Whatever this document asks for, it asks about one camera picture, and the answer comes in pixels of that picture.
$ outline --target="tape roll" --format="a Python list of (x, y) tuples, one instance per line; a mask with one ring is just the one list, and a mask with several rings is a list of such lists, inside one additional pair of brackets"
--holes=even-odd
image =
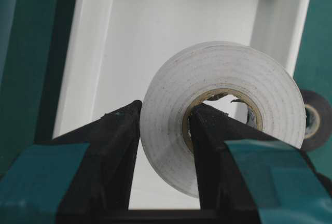
[(170, 58), (154, 76), (144, 98), (141, 140), (155, 171), (177, 190), (198, 197), (188, 136), (190, 108), (233, 94), (255, 114), (257, 128), (297, 148), (305, 134), (305, 108), (285, 69), (264, 53), (214, 41)]
[(301, 90), (305, 103), (307, 123), (301, 150), (312, 151), (323, 146), (332, 133), (332, 108), (319, 94)]

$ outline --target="white plastic tray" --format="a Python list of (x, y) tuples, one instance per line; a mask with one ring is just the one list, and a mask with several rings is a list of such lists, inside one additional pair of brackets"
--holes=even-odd
[[(158, 68), (205, 41), (252, 46), (292, 75), (309, 0), (77, 0), (54, 136), (134, 99)], [(131, 208), (198, 208), (167, 185), (141, 146)]]

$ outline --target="teal background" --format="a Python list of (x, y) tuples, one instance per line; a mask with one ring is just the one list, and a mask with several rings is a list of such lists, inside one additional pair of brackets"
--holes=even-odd
[[(310, 0), (294, 79), (300, 89), (317, 92), (332, 103), (331, 0)], [(331, 137), (309, 157), (319, 172), (332, 179)]]
[(55, 223), (89, 145), (33, 145), (22, 152), (0, 181), (1, 223)]
[(281, 141), (226, 143), (262, 223), (331, 222), (332, 199), (298, 151)]
[(75, 0), (0, 0), (0, 175), (51, 138)]
[(0, 0), (0, 82), (4, 71), (16, 0)]

